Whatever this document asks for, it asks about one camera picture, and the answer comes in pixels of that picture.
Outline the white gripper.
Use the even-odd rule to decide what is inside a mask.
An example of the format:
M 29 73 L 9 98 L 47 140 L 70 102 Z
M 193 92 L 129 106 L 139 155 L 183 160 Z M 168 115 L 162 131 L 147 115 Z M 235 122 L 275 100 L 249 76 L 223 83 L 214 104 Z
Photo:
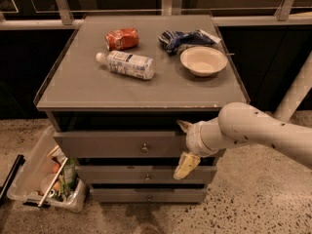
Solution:
M 190 153 L 181 154 L 174 179 L 184 179 L 200 164 L 200 157 L 212 156 L 220 149 L 220 130 L 216 120 L 194 124 L 183 120 L 176 122 L 186 133 L 186 146 Z

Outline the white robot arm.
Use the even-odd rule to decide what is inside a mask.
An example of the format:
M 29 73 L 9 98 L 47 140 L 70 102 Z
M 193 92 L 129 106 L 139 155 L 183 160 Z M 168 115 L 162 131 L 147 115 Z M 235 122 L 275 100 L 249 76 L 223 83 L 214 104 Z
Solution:
M 231 102 L 210 121 L 177 123 L 186 133 L 187 150 L 179 158 L 174 178 L 186 178 L 205 157 L 218 150 L 250 143 L 271 147 L 312 169 L 312 129 L 289 120 L 312 87 L 312 53 L 300 68 L 273 115 L 243 102 Z

